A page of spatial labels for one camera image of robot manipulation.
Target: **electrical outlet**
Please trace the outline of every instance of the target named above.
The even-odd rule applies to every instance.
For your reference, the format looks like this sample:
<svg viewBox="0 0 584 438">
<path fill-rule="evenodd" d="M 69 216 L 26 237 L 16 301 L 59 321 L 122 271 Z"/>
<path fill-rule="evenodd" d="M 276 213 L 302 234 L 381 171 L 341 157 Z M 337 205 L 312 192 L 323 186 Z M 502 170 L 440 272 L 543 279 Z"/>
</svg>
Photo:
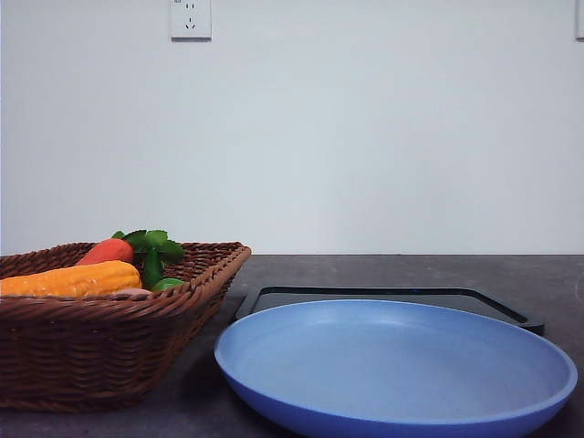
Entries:
<svg viewBox="0 0 584 438">
<path fill-rule="evenodd" d="M 170 0 L 172 41 L 211 39 L 211 0 Z"/>
</svg>

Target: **white outlet plate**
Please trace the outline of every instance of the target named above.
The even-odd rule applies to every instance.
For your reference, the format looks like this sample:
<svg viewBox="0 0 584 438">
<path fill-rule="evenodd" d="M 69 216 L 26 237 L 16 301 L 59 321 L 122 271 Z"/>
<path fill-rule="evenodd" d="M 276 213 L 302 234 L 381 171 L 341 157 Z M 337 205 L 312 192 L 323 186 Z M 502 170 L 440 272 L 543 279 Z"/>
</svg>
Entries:
<svg viewBox="0 0 584 438">
<path fill-rule="evenodd" d="M 211 0 L 169 0 L 172 41 L 211 40 Z"/>
<path fill-rule="evenodd" d="M 584 42 L 584 0 L 576 3 L 576 39 Z"/>
</svg>

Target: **dark countertop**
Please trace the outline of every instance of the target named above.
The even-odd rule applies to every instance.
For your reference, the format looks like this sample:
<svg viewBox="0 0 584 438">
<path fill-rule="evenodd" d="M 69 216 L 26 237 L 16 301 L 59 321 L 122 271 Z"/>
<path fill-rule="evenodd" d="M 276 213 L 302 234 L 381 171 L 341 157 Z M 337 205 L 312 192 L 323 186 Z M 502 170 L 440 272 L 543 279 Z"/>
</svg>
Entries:
<svg viewBox="0 0 584 438">
<path fill-rule="evenodd" d="M 81 414 L 0 410 L 0 438 L 297 437 L 240 401 L 213 358 L 243 296 L 267 286 L 468 287 L 502 299 L 545 322 L 546 338 L 579 370 L 567 405 L 529 438 L 582 436 L 584 255 L 253 255 L 220 312 L 141 405 Z"/>
</svg>

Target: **black cutting board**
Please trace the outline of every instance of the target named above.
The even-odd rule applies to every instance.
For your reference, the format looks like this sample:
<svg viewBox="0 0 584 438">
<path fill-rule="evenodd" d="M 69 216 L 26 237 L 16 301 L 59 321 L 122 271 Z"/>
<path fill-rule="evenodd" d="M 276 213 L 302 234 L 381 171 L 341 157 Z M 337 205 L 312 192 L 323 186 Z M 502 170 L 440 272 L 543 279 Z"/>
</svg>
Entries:
<svg viewBox="0 0 584 438">
<path fill-rule="evenodd" d="M 428 304 L 454 308 L 499 319 L 523 329 L 544 334 L 545 325 L 533 321 L 520 312 L 473 289 L 457 287 L 440 288 L 370 288 L 370 287 L 264 287 L 251 292 L 245 298 L 235 317 L 243 318 L 252 313 L 286 304 L 326 299 L 383 299 Z"/>
</svg>

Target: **wicker basket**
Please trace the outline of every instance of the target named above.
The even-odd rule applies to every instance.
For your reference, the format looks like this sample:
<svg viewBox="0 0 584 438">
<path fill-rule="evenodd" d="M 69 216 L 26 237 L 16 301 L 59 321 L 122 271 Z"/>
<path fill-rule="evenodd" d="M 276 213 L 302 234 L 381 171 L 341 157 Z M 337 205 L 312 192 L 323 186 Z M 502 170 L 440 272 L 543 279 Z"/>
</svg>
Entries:
<svg viewBox="0 0 584 438">
<path fill-rule="evenodd" d="M 2 257 L 0 278 L 72 266 L 93 245 Z M 142 401 L 251 254 L 239 243 L 182 247 L 165 275 L 187 282 L 149 298 L 0 297 L 0 407 L 88 412 Z"/>
</svg>

